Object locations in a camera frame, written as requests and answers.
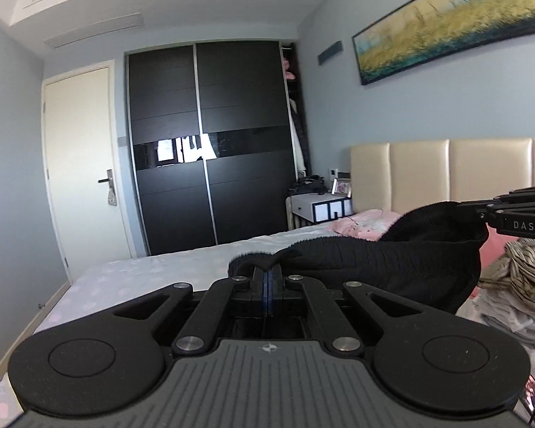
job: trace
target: blue-gray wall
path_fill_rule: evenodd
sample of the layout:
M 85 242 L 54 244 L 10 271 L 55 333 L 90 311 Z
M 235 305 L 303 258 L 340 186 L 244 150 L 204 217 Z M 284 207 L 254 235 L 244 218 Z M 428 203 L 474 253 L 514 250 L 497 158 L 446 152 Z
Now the blue-gray wall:
M 96 62 L 115 60 L 115 119 L 118 136 L 128 135 L 126 53 L 211 40 L 295 40 L 294 25 L 217 24 L 174 27 L 150 31 L 120 31 L 99 35 L 57 48 L 46 57 L 44 78 L 50 78 Z M 119 148 L 124 204 L 138 257 L 147 255 L 136 204 L 131 151 Z
M 66 282 L 41 158 L 43 62 L 0 30 L 0 359 Z
M 356 143 L 535 136 L 535 35 L 452 55 L 362 86 L 351 37 L 410 0 L 325 0 L 299 28 L 314 171 L 349 169 Z M 337 40 L 345 51 L 323 66 Z

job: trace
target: headboard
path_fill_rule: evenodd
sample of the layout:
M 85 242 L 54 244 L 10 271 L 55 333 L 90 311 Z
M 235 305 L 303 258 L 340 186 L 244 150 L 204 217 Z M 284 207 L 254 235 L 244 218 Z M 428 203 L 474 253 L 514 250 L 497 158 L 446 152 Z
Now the headboard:
M 535 138 L 441 139 L 351 147 L 354 209 L 405 213 L 535 186 Z

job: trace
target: framed photo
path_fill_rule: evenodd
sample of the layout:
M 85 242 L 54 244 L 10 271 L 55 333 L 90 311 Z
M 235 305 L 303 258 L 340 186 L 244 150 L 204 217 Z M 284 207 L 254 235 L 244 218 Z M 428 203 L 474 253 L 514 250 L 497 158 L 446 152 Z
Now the framed photo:
M 535 34 L 535 0 L 412 0 L 353 38 L 361 83 L 495 41 Z
M 351 197 L 351 181 L 348 178 L 336 178 L 333 181 L 331 194 L 344 194 L 347 198 Z

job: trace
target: white nightstand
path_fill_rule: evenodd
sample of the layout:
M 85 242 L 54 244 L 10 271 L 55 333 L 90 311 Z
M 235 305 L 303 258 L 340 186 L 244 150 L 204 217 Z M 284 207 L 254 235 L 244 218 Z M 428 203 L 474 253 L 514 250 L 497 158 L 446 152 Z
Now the white nightstand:
M 353 214 L 351 198 L 340 194 L 295 194 L 287 198 L 286 206 L 290 230 Z

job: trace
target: mattress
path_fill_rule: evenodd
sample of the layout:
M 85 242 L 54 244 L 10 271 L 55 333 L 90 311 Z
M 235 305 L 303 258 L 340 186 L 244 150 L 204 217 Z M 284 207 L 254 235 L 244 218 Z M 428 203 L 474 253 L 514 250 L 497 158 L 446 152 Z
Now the mattress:
M 253 252 L 275 253 L 297 241 L 337 235 L 329 231 L 329 224 L 91 268 L 67 290 L 36 332 L 80 319 L 179 281 L 192 283 L 194 291 L 207 290 L 216 280 L 227 276 L 228 263 L 235 257 Z M 0 428 L 21 413 L 6 374 L 0 382 Z

